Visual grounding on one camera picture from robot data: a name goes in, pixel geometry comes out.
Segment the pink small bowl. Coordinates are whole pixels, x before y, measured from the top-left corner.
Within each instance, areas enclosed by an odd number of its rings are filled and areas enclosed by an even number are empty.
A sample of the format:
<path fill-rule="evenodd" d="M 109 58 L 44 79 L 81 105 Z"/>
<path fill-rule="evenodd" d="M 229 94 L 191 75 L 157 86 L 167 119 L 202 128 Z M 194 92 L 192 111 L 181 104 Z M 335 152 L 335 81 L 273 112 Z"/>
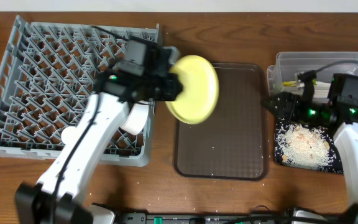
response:
<path fill-rule="evenodd" d="M 121 129 L 132 134 L 139 134 L 148 119 L 149 105 L 134 104 L 128 115 L 127 121 L 121 126 Z"/>

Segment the dark brown serving tray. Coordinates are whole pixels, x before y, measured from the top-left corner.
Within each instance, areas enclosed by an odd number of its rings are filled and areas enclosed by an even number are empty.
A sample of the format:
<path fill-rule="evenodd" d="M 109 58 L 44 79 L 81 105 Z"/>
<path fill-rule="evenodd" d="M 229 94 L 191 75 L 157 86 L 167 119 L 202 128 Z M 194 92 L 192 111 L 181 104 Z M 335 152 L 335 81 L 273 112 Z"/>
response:
<path fill-rule="evenodd" d="M 264 71 L 251 63 L 215 63 L 219 96 L 200 124 L 177 122 L 173 166 L 184 177 L 258 181 L 269 169 Z"/>

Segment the yellow round plate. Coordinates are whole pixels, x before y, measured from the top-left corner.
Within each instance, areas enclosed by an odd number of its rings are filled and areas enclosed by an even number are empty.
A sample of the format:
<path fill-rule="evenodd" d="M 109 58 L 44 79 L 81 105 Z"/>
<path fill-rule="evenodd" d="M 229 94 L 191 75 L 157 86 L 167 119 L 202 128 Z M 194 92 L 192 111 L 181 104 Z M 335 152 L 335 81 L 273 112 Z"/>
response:
<path fill-rule="evenodd" d="M 198 55 L 179 59 L 170 71 L 183 86 L 174 101 L 166 106 L 176 119 L 186 124 L 200 124 L 213 113 L 219 97 L 219 80 L 213 65 Z"/>

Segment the green snack wrapper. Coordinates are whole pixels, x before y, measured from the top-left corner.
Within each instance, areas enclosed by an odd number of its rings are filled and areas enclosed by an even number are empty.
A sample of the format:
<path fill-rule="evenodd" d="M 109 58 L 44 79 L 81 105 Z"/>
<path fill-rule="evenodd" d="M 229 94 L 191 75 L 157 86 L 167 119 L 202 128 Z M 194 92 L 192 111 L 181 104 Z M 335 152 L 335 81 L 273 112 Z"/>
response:
<path fill-rule="evenodd" d="M 298 83 L 297 81 L 288 81 L 288 82 L 283 82 L 283 85 L 288 87 L 297 86 L 298 88 L 300 88 L 304 85 L 304 83 Z"/>

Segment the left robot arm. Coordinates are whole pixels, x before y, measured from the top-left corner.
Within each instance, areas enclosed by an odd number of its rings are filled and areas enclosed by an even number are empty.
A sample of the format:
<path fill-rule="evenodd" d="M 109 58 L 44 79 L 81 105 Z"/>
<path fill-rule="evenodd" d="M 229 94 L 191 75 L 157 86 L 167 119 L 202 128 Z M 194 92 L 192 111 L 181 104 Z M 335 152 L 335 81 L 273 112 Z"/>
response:
<path fill-rule="evenodd" d="M 14 200 L 20 223 L 114 223 L 103 205 L 83 206 L 91 177 L 114 133 L 139 133 L 149 101 L 173 101 L 183 86 L 170 72 L 180 56 L 176 47 L 132 37 L 127 52 L 95 78 L 80 122 L 67 127 L 65 146 L 35 185 L 18 187 Z"/>

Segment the white paper napkin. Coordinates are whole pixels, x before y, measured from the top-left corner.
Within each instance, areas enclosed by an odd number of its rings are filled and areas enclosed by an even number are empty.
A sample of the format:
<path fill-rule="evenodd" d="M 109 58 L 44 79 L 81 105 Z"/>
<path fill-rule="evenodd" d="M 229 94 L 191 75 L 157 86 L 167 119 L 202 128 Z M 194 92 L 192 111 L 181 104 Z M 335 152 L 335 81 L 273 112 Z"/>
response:
<path fill-rule="evenodd" d="M 313 98 L 327 98 L 330 87 L 331 87 L 330 83 L 316 82 L 314 84 Z"/>

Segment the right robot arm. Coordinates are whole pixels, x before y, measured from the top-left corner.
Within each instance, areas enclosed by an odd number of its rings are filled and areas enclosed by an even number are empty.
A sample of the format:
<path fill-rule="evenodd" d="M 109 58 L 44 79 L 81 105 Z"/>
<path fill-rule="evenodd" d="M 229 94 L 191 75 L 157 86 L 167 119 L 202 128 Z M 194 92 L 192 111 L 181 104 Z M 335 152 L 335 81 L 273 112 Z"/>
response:
<path fill-rule="evenodd" d="M 333 132 L 334 145 L 342 161 L 349 208 L 334 223 L 358 223 L 358 76 L 335 73 L 327 103 L 313 102 L 315 70 L 301 73 L 302 95 L 280 92 L 261 104 L 276 118 L 321 126 Z"/>

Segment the white cup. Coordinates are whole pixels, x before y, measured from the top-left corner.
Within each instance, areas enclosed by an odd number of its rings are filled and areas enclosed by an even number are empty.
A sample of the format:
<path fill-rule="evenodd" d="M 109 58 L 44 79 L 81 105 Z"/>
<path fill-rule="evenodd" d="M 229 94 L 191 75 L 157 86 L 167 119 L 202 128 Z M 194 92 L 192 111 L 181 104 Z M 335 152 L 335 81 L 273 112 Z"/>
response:
<path fill-rule="evenodd" d="M 61 139 L 65 145 L 74 145 L 79 136 L 80 134 L 76 126 L 68 126 L 62 131 Z"/>

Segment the black flat waste tray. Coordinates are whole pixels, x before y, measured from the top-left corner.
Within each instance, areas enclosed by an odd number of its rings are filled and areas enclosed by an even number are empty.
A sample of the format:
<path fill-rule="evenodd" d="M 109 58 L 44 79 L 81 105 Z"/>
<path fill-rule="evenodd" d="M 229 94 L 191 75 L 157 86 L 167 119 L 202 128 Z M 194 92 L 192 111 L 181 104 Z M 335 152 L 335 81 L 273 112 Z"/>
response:
<path fill-rule="evenodd" d="M 322 127 L 313 128 L 276 119 L 273 158 L 281 166 L 343 173 L 333 139 Z"/>

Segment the grey plastic dish rack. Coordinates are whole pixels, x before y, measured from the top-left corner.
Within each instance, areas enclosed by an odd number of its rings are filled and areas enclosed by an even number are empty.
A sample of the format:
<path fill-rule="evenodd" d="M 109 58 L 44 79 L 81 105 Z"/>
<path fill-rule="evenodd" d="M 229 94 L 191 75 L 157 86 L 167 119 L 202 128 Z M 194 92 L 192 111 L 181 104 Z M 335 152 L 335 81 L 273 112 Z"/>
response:
<path fill-rule="evenodd" d="M 26 22 L 16 17 L 0 64 L 0 156 L 55 159 L 62 131 L 79 123 L 97 73 L 126 39 L 162 42 L 160 29 Z"/>

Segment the clear plastic waste bin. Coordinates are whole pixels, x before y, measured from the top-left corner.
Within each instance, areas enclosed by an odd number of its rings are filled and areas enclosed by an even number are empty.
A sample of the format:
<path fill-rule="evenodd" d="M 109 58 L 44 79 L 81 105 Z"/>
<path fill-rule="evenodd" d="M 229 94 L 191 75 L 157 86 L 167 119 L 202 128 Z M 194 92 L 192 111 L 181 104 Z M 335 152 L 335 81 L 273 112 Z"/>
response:
<path fill-rule="evenodd" d="M 269 95 L 281 91 L 302 94 L 303 86 L 288 87 L 283 82 L 296 81 L 295 75 L 309 70 L 317 70 L 325 65 L 341 60 L 358 60 L 358 52 L 280 52 L 276 64 L 267 69 Z M 316 74 L 316 82 L 330 83 L 335 73 L 347 73 L 358 76 L 358 64 L 345 63 L 327 68 Z M 327 98 L 313 98 L 315 102 L 326 103 Z"/>

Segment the black rail at table edge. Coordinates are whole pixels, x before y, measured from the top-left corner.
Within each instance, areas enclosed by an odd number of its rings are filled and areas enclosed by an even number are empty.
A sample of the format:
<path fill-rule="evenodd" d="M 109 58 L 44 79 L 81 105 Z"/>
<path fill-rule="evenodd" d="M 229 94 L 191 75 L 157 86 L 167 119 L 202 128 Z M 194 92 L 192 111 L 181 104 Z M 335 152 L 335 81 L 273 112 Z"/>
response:
<path fill-rule="evenodd" d="M 311 210 L 274 212 L 257 206 L 249 213 L 149 213 L 145 210 L 122 212 L 114 220 L 118 224 L 223 224 L 235 223 L 297 223 L 295 217 L 310 219 L 312 223 L 339 223 L 336 215 L 319 215 Z"/>

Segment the spilled rice pile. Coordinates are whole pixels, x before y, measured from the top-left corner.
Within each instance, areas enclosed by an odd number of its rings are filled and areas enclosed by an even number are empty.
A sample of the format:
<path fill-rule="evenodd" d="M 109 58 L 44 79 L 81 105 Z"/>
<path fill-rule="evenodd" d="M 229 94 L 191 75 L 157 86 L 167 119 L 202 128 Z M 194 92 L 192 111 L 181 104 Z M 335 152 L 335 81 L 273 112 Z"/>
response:
<path fill-rule="evenodd" d="M 334 161 L 328 135 L 322 128 L 281 124 L 276 129 L 275 151 L 286 166 L 318 170 Z"/>

